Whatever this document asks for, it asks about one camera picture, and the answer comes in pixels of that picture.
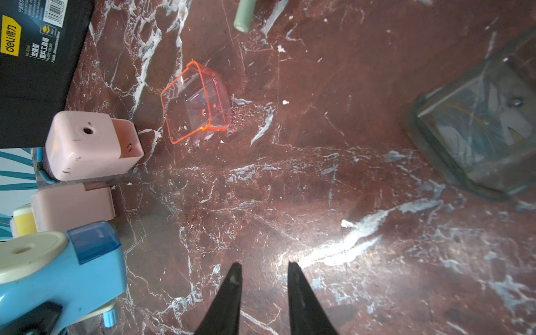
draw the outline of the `yellow label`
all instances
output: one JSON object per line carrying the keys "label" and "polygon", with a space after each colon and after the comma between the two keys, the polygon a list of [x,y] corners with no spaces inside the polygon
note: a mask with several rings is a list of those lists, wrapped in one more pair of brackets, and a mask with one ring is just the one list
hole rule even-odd
{"label": "yellow label", "polygon": [[19,56],[20,26],[15,20],[2,16],[2,42],[0,53]]}
{"label": "yellow label", "polygon": [[50,25],[43,25],[40,30],[41,34],[54,36],[56,34],[56,28]]}

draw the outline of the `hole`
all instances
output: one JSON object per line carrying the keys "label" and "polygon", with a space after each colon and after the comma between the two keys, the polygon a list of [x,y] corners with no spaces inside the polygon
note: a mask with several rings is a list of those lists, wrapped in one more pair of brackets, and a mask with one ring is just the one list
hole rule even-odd
{"label": "hole", "polygon": [[22,254],[23,252],[27,252],[30,249],[31,249],[30,247],[17,248],[12,252],[12,254],[15,254],[15,255]]}

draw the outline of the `red marble floor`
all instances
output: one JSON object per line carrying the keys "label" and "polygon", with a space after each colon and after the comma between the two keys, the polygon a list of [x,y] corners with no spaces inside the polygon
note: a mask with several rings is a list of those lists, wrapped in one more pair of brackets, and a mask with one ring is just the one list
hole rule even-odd
{"label": "red marble floor", "polygon": [[[96,0],[67,109],[132,120],[146,154],[111,183],[118,323],[72,332],[192,333],[240,262],[240,333],[289,334],[294,260],[341,335],[532,334],[536,190],[445,185],[403,124],[533,26],[534,3],[290,0],[265,36],[274,5],[246,35],[236,0]],[[233,121],[172,145],[159,95],[190,60],[225,79]]]}

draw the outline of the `green cylinder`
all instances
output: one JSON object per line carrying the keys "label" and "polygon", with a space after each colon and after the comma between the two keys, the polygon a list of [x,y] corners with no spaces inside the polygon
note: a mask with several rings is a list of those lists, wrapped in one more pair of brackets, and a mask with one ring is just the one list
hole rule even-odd
{"label": "green cylinder", "polygon": [[249,33],[251,30],[255,1],[256,0],[240,0],[234,21],[234,26],[239,32]]}

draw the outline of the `orange plastic container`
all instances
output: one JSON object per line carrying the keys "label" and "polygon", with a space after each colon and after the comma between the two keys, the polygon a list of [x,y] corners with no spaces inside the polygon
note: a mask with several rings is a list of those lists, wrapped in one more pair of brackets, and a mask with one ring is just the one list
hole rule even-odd
{"label": "orange plastic container", "polygon": [[160,94],[171,143],[200,131],[225,131],[230,123],[229,95],[220,76],[192,61]]}

